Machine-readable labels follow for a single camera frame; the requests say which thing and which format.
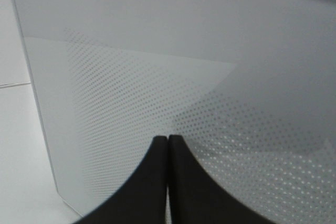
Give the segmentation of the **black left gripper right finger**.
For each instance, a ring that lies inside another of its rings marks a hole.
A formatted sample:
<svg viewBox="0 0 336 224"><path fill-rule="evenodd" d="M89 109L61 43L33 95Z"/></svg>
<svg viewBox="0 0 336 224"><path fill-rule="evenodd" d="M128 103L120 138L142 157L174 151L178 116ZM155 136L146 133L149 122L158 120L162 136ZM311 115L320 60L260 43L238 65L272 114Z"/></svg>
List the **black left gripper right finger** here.
<svg viewBox="0 0 336 224"><path fill-rule="evenodd" d="M259 223L258 215L207 174L180 135L169 136L169 198L173 223Z"/></svg>

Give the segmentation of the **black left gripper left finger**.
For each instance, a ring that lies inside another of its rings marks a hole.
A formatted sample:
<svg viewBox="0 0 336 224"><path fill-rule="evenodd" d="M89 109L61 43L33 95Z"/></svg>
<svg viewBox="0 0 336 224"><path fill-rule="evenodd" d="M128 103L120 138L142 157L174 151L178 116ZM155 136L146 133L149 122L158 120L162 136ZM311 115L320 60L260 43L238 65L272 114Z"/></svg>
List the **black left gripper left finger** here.
<svg viewBox="0 0 336 224"><path fill-rule="evenodd" d="M127 181L76 223L165 223L167 166L167 137L156 136Z"/></svg>

